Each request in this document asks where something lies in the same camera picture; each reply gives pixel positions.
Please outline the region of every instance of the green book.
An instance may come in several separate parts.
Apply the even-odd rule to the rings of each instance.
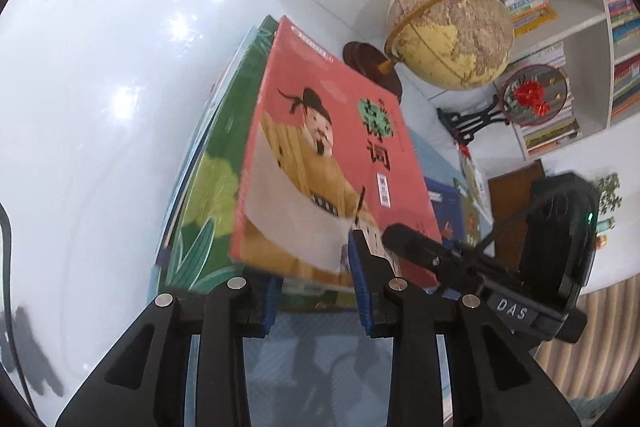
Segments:
[[[267,17],[241,57],[215,110],[194,163],[170,241],[162,289],[180,295],[208,293],[239,275],[228,256],[236,222],[236,200],[255,102],[278,23]]]

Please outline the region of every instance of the wooden globe base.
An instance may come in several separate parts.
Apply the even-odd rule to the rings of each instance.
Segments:
[[[402,100],[402,84],[394,71],[394,64],[378,49],[364,42],[348,42],[342,49],[342,58],[352,70],[392,92],[398,97],[398,102]]]

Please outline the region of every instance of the red book cover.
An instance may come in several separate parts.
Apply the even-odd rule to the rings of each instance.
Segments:
[[[433,273],[382,247],[404,223],[440,241],[398,99],[282,18],[264,73],[238,191],[231,257],[285,277],[350,287],[348,234],[422,286]]]

